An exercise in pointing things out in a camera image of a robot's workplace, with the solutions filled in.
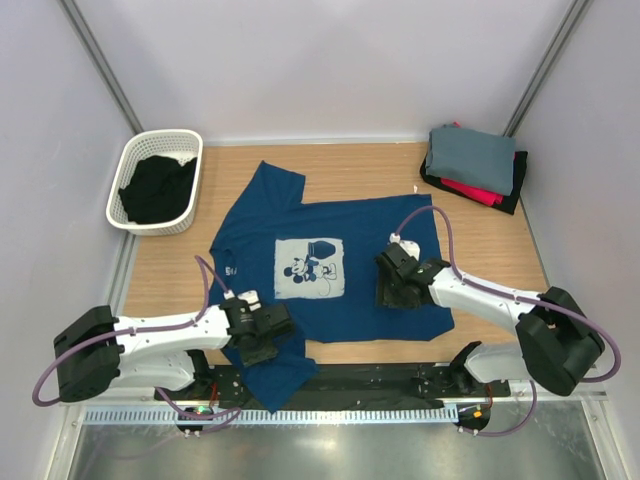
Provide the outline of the blue mickey t-shirt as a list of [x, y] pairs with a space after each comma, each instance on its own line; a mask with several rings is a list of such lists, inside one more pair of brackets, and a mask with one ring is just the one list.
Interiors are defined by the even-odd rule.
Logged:
[[304, 190], [303, 175], [260, 163], [210, 249], [225, 287], [235, 293], [254, 290], [267, 305], [284, 303], [295, 323], [295, 334], [273, 360], [245, 367], [236, 350], [224, 351], [249, 391], [271, 412], [316, 374], [315, 362], [305, 353], [308, 340], [429, 341], [454, 327], [448, 309], [398, 310], [375, 303], [374, 258], [391, 233], [417, 242], [426, 259], [440, 257], [431, 212], [401, 224], [430, 205], [430, 196], [306, 204]]

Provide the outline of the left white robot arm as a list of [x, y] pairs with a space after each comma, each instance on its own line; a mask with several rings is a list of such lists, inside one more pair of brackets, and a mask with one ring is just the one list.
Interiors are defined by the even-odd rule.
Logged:
[[252, 367], [274, 359], [277, 341], [294, 332], [285, 305], [262, 305], [253, 292], [159, 317], [117, 317], [107, 305], [93, 307], [54, 339], [58, 397], [76, 403], [110, 388], [159, 387], [202, 399], [212, 376], [196, 366], [193, 352], [229, 348]]

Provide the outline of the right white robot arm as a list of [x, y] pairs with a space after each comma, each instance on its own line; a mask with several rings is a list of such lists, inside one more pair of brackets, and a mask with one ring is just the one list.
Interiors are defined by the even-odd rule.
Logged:
[[497, 380], [529, 379], [569, 396], [605, 350], [566, 291], [508, 289], [458, 270], [441, 259], [421, 262], [414, 242], [392, 242], [376, 256], [377, 304], [399, 309], [425, 306], [478, 316], [515, 337], [510, 344], [473, 343], [455, 359], [451, 384], [471, 396]]

